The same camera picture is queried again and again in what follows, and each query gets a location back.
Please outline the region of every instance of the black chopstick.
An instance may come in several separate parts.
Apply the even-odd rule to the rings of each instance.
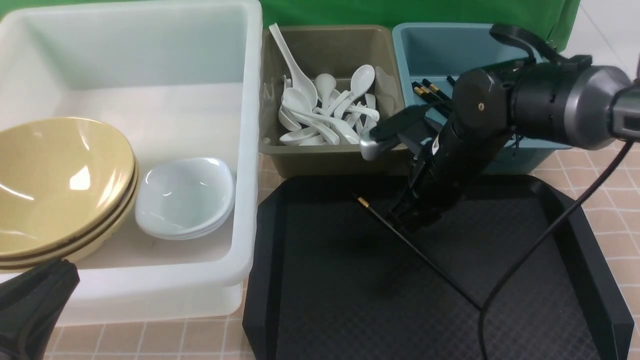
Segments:
[[[447,94],[443,93],[437,86],[435,86],[432,82],[427,79],[422,79],[422,84],[429,88],[432,92],[436,93],[436,95],[441,98],[443,101],[451,101],[451,98],[447,96]]]
[[[413,92],[415,92],[416,95],[418,95],[427,104],[434,104],[433,108],[437,112],[439,112],[445,118],[447,119],[449,118],[449,115],[451,114],[451,109],[448,108],[444,103],[442,103],[442,100],[439,97],[437,97],[429,89],[425,88],[424,86],[418,84],[415,81],[411,83],[411,85],[413,86]]]
[[[373,210],[373,208],[370,207],[369,203],[365,199],[359,197],[355,193],[351,193],[351,196],[353,196],[360,203],[360,205],[362,205],[366,210],[368,210],[369,213],[372,214],[376,219],[378,219],[378,221],[380,221],[387,229],[391,230],[400,240],[402,240],[405,244],[407,244],[413,250],[413,252],[416,255],[418,255],[418,257],[420,257],[425,264],[427,264],[428,267],[430,267],[433,271],[435,271],[436,274],[438,274],[445,282],[447,282],[447,284],[453,287],[463,298],[465,298],[465,300],[469,302],[469,304],[473,305],[473,307],[475,307],[478,310],[481,309],[480,304],[478,304],[469,294],[467,294],[462,289],[462,286],[460,286],[460,284],[458,284],[454,279],[451,279],[445,272],[443,272],[438,267],[438,265],[431,262],[431,260],[427,258],[427,256],[424,255],[422,251],[420,251],[420,249],[415,247],[415,245],[412,244],[409,241],[409,239],[404,237],[404,235],[402,235],[398,230],[396,230],[395,227],[391,225],[391,223],[389,223],[382,216],[380,216],[380,214],[378,214],[377,211]]]
[[[447,82],[451,85],[451,86],[456,86],[456,80],[451,76],[447,76]]]

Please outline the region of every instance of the stack of yellow bowls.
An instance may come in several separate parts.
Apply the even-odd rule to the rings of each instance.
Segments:
[[[129,141],[101,122],[55,118],[0,132],[0,272],[96,251],[132,209],[139,176]]]

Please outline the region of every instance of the bowl rim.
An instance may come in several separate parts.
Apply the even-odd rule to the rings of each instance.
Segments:
[[[188,229],[181,229],[178,231],[172,231],[169,233],[159,233],[157,231],[154,231],[152,229],[149,229],[148,227],[145,227],[143,224],[141,224],[141,222],[138,220],[138,214],[140,213],[140,209],[141,209],[141,204],[143,204],[143,201],[140,201],[142,199],[142,197],[138,197],[138,200],[136,201],[136,210],[135,210],[135,217],[136,217],[136,223],[138,223],[138,226],[140,227],[140,229],[142,231],[144,231],[145,233],[154,236],[154,237],[158,237],[158,236],[171,236],[171,237],[175,237],[175,236],[188,236],[190,234],[196,234],[196,233],[204,233],[205,230],[207,230],[210,227],[216,227],[216,226],[220,226],[221,225],[221,219],[228,217],[228,215],[231,214],[232,212],[232,208],[234,205],[234,201],[236,198],[236,180],[234,179],[234,175],[231,172],[231,168],[227,165],[227,163],[225,163],[223,160],[219,159],[219,158],[214,158],[214,157],[210,157],[210,156],[204,156],[204,157],[198,157],[198,158],[185,158],[185,159],[178,159],[178,160],[173,160],[173,161],[165,161],[162,162],[156,166],[154,166],[151,170],[149,170],[145,176],[143,177],[143,180],[140,184],[140,194],[143,193],[144,188],[146,187],[147,183],[147,176],[154,171],[155,169],[159,168],[159,167],[166,167],[169,165],[174,165],[174,164],[178,164],[178,163],[194,163],[194,162],[198,162],[198,161],[207,161],[209,163],[211,163],[212,165],[217,163],[218,167],[221,167],[224,170],[225,173],[225,184],[229,185],[230,188],[230,196],[228,197],[228,199],[220,206],[220,208],[218,210],[216,210],[216,212],[210,216],[206,221],[202,222],[201,224],[198,224],[196,226],[190,227]]]

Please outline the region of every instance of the stack of white bowls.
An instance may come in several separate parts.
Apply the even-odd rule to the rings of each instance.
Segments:
[[[220,159],[162,163],[142,181],[136,221],[156,238],[201,238],[217,230],[231,215],[234,195],[234,176]]]

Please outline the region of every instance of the tan plastic bin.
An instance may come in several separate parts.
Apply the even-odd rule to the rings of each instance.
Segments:
[[[381,26],[281,27],[293,57],[310,78],[322,73],[336,77],[338,90],[348,90],[350,77],[363,64],[376,69],[372,89],[380,119],[404,108],[391,31]],[[262,45],[260,100],[260,152],[273,159],[282,177],[301,175],[373,174],[402,169],[410,155],[403,145],[377,161],[365,161],[357,145],[284,146],[279,138],[287,130],[278,121],[282,76],[291,78],[271,33],[265,30]]]

